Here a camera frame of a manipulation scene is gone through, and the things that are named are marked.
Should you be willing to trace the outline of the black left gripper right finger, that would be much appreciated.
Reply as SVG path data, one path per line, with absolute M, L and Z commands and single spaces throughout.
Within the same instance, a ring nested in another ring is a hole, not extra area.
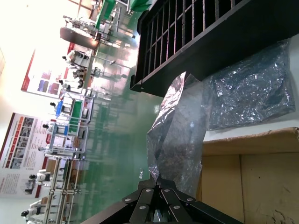
M 179 192 L 175 189 L 162 188 L 162 198 L 175 222 L 197 224 L 240 224 L 237 219 Z

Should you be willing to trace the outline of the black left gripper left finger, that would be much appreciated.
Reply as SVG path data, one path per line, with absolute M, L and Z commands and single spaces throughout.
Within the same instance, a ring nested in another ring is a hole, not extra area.
M 150 221 L 155 190 L 143 188 L 88 218 L 84 224 L 145 224 Z

